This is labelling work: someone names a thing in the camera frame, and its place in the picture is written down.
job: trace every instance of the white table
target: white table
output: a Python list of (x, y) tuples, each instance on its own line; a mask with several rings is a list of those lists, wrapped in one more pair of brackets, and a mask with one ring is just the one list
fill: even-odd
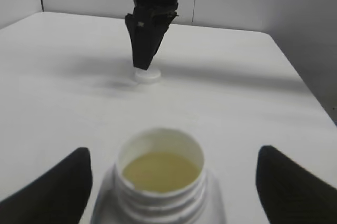
[(268, 223), (255, 188), (262, 145), (337, 187), (335, 125), (270, 36), (172, 25), (153, 63), (162, 82), (135, 84), (120, 19), (39, 13), (0, 30), (0, 200), (85, 146), (89, 223), (118, 147), (152, 127), (201, 142), (228, 224)]

